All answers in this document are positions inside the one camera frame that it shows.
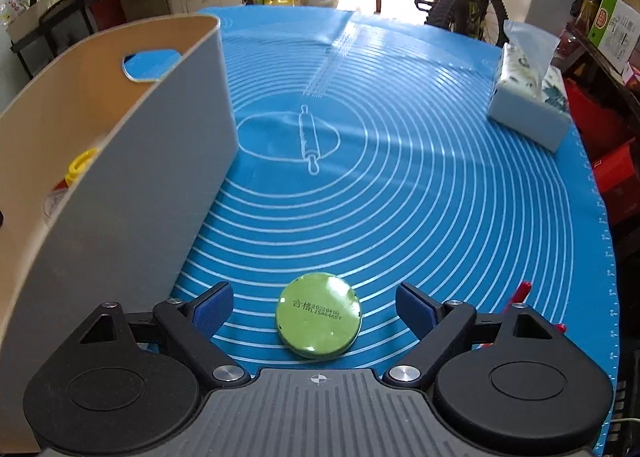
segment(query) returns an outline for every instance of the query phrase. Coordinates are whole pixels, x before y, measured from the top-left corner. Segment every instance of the red pen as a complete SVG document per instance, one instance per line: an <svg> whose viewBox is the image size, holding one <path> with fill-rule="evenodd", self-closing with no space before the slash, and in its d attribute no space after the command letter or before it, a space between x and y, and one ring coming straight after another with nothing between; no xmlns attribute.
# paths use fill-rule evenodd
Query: red pen
<svg viewBox="0 0 640 457"><path fill-rule="evenodd" d="M511 296L511 298L509 299L509 301L507 302L507 307L504 308L504 313L506 313L509 310L510 305L514 304L514 303L522 303L524 302L524 300L527 299L527 296L529 296L529 293L531 292L531 282L530 281L523 281L520 282L519 286L516 288L515 293L513 293L513 295ZM554 327L561 333L561 334L565 334L566 333L566 325L564 323L556 323L554 325ZM491 344L490 343L483 343L482 345L480 345L481 348L483 347L489 347Z"/></svg>
<svg viewBox="0 0 640 457"><path fill-rule="evenodd" d="M531 292L531 287L532 285L530 281L525 280L523 282L520 282L519 286L516 288L515 293L513 293L513 295L507 302L507 306L504 308L503 312L507 312L509 310L509 307L513 303L523 303L524 300L527 299L527 296L529 296L529 293Z"/></svg>

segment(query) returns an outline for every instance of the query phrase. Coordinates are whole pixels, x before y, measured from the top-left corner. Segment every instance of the bottle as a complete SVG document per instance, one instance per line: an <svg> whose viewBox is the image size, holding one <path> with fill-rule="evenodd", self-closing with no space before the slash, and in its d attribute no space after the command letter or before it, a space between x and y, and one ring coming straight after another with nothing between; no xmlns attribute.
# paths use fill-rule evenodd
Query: bottle
<svg viewBox="0 0 640 457"><path fill-rule="evenodd" d="M598 0L584 0L580 8L580 14L575 21L575 28L584 36L591 30L593 21L598 13Z"/></svg>
<svg viewBox="0 0 640 457"><path fill-rule="evenodd" d="M97 148L91 148L90 150L82 152L69 165L65 178L56 184L52 191L47 194L44 202L44 219L47 224L53 216L53 212L56 210L56 207L58 207L60 202L62 202L62 198L65 196L66 192L71 188L71 185L76 181L76 179L78 179L78 177L80 177L80 175L89 168L98 152Z"/></svg>
<svg viewBox="0 0 640 457"><path fill-rule="evenodd" d="M560 43L556 47L556 53L554 56L558 56L561 59L567 58L572 55L580 47L580 42L575 37L574 33L565 29L560 37Z"/></svg>

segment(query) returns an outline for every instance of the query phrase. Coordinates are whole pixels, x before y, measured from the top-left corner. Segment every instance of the green lid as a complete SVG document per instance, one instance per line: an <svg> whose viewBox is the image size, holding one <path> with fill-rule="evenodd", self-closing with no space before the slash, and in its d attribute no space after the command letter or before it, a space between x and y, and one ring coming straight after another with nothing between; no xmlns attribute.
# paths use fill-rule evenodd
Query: green lid
<svg viewBox="0 0 640 457"><path fill-rule="evenodd" d="M344 280L327 273L296 278L276 307L278 333L291 350L325 360L343 353L360 331L360 300Z"/></svg>

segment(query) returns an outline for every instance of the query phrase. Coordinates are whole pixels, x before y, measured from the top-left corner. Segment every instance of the green box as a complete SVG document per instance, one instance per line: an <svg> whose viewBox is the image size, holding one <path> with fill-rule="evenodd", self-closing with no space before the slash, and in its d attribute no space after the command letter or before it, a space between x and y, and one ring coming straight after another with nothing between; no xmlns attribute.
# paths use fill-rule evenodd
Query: green box
<svg viewBox="0 0 640 457"><path fill-rule="evenodd" d="M622 74L640 37L640 14L622 0L602 0L589 40Z"/></svg>

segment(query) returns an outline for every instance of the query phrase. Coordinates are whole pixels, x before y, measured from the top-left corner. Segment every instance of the crosshair marking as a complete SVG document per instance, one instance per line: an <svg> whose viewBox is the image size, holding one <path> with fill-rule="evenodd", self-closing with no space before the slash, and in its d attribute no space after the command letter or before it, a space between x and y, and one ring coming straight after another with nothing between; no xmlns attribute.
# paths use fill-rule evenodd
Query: crosshair marking
<svg viewBox="0 0 640 457"><path fill-rule="evenodd" d="M309 379L312 380L318 387L329 380L329 378L323 374L314 374L313 376L309 377Z"/></svg>

